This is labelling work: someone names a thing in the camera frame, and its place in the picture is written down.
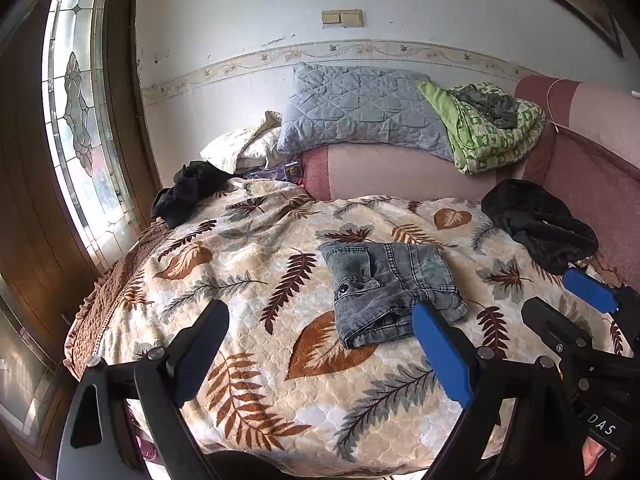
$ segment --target wallpaper border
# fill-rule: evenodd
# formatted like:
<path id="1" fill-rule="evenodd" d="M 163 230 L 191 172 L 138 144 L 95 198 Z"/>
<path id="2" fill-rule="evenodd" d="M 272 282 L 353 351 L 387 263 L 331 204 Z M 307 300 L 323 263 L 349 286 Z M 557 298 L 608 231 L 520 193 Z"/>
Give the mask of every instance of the wallpaper border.
<path id="1" fill-rule="evenodd" d="M 204 85 L 245 74 L 292 66 L 299 62 L 405 60 L 452 66 L 519 81 L 538 74 L 521 65 L 470 50 L 420 41 L 318 41 L 258 50 L 204 66 L 167 83 L 142 89 L 145 106 L 156 104 Z"/>

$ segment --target metal bolt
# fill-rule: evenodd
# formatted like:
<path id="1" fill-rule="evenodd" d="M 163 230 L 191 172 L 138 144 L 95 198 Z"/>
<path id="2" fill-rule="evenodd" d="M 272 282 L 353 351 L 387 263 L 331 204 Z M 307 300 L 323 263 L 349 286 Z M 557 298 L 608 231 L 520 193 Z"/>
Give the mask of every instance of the metal bolt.
<path id="1" fill-rule="evenodd" d="M 543 368 L 553 368 L 554 366 L 556 366 L 556 364 L 554 363 L 554 360 L 546 355 L 543 355 L 540 358 L 540 364 L 542 365 Z"/>
<path id="2" fill-rule="evenodd" d="M 161 346 L 155 346 L 146 353 L 146 356 L 152 361 L 162 359 L 164 357 L 164 348 Z"/>
<path id="3" fill-rule="evenodd" d="M 100 361 L 101 361 L 101 360 L 102 360 L 102 359 L 100 358 L 100 356 L 98 356 L 98 355 L 92 355 L 91 357 L 89 357 L 89 358 L 86 360 L 86 365 L 87 365 L 89 368 L 94 368 L 94 367 L 96 367 L 97 365 L 99 365 L 99 364 L 100 364 Z"/>
<path id="4" fill-rule="evenodd" d="M 495 352 L 488 346 L 481 346 L 478 349 L 478 355 L 481 359 L 493 359 L 495 357 Z"/>

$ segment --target light switch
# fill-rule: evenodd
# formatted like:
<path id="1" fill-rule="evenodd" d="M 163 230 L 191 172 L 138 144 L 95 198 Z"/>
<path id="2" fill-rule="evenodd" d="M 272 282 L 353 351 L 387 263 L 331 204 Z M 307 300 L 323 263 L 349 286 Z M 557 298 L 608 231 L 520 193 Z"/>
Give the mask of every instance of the light switch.
<path id="1" fill-rule="evenodd" d="M 360 9 L 341 10 L 340 22 L 343 27 L 362 27 L 362 11 Z"/>
<path id="2" fill-rule="evenodd" d="M 323 25 L 340 25 L 340 11 L 339 10 L 323 10 L 322 24 Z"/>

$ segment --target leaf-patterned blanket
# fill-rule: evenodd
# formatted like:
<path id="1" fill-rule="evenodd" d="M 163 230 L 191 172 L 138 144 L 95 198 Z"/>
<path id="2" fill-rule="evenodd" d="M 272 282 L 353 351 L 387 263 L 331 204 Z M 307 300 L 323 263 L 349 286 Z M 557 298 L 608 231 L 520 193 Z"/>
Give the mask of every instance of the leaf-patterned blanket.
<path id="1" fill-rule="evenodd" d="M 140 358 L 220 298 L 230 311 L 228 335 L 197 398 L 182 409 L 204 450 L 247 450 L 297 476 L 423 469 L 460 407 L 414 338 L 340 346 L 333 280 L 318 251 L 328 240 L 436 245 L 470 309 L 456 326 L 502 357 L 555 358 L 520 318 L 532 296 L 589 330 L 597 348 L 628 351 L 609 318 L 534 264 L 477 202 L 314 202 L 287 182 L 232 179 L 132 269 L 94 353 L 109 363 Z M 503 404 L 502 421 L 512 407 Z M 132 408 L 144 424 L 140 406 Z M 507 426 L 495 427 L 487 456 L 500 449 Z"/>

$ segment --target green blanket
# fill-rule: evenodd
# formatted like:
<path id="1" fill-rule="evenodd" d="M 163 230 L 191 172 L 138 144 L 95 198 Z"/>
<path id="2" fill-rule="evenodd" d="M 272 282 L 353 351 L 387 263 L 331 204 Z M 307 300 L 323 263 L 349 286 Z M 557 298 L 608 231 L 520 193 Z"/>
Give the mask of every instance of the green blanket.
<path id="1" fill-rule="evenodd" d="M 477 83 L 475 86 L 481 92 L 505 95 L 491 83 Z M 542 135 L 545 113 L 529 101 L 517 99 L 517 126 L 503 130 L 489 122 L 472 105 L 459 101 L 434 83 L 421 81 L 417 87 L 447 127 L 454 162 L 461 173 L 481 173 L 513 164 L 524 158 Z"/>

